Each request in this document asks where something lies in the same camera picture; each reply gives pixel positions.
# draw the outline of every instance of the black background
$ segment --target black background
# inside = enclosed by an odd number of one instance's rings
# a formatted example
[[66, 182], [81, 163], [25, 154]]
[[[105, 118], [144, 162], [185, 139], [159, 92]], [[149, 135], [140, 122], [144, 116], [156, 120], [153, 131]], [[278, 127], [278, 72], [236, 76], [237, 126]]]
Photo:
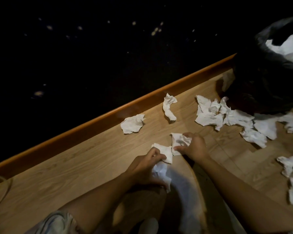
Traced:
[[232, 55], [293, 16], [291, 0], [259, 1], [0, 0], [0, 161]]

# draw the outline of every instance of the wooden edge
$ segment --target wooden edge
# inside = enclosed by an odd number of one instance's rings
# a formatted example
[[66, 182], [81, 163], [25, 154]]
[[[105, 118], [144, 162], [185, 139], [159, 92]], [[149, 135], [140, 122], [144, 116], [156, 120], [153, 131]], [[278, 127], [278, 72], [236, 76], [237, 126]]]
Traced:
[[5, 161], [0, 162], [0, 176], [11, 178], [91, 137], [119, 124], [125, 118], [142, 113], [163, 102], [166, 93], [178, 95], [232, 67], [231, 55], [221, 61], [146, 94], [117, 109], [77, 126]]

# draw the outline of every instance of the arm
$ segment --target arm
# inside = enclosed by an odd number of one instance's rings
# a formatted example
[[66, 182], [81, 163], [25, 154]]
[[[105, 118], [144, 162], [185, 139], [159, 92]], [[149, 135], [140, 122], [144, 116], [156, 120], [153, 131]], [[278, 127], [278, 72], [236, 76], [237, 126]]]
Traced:
[[152, 148], [147, 155], [136, 157], [120, 176], [72, 200], [60, 210], [69, 212], [85, 233], [93, 233], [109, 209], [133, 185], [167, 186], [164, 181], [152, 177], [152, 168], [162, 159], [166, 156]]
[[204, 139], [197, 133], [184, 133], [191, 137], [191, 144], [174, 149], [188, 155], [208, 174], [214, 185], [238, 217], [240, 222], [256, 233], [293, 231], [293, 215], [280, 204], [272, 201], [246, 184], [208, 155]]

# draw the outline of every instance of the forearm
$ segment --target forearm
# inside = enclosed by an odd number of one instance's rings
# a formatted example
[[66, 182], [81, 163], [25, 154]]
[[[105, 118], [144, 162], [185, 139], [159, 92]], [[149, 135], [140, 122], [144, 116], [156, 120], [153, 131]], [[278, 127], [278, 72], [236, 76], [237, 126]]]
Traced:
[[196, 161], [208, 174], [224, 200], [249, 229], [258, 233], [293, 231], [293, 215], [246, 184], [211, 158]]
[[92, 233], [115, 202], [132, 185], [131, 177], [123, 173], [65, 204], [60, 210], [69, 212], [85, 233]]

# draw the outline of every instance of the sleeve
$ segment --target sleeve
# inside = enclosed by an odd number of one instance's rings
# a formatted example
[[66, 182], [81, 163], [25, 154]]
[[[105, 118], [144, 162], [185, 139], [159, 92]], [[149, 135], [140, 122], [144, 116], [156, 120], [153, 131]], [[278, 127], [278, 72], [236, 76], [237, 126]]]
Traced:
[[43, 221], [32, 227], [25, 234], [81, 234], [74, 217], [63, 211], [49, 214]]

